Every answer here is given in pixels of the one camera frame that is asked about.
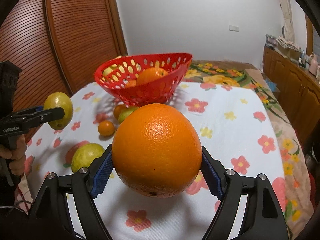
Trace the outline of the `person's left hand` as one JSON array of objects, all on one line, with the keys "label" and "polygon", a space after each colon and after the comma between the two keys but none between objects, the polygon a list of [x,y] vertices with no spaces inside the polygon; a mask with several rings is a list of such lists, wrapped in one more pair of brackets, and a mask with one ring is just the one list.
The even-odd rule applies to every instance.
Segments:
[{"label": "person's left hand", "polygon": [[11,160],[9,168],[13,175],[21,176],[24,174],[27,145],[24,135],[21,135],[16,141],[16,149],[9,150],[1,145],[0,156]]}]

